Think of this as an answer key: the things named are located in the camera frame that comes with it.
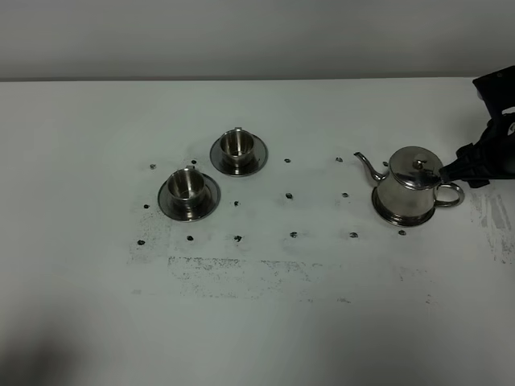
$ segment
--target table surface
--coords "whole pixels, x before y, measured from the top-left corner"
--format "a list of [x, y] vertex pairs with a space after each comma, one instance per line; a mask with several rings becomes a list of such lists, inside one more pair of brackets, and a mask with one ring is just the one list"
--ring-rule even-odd
[[[401, 236], [352, 155], [446, 164], [487, 120], [464, 78], [0, 84], [0, 348], [80, 385], [513, 384], [513, 183]], [[236, 126], [269, 149], [245, 178], [209, 161]], [[172, 222], [192, 160], [220, 205]]]

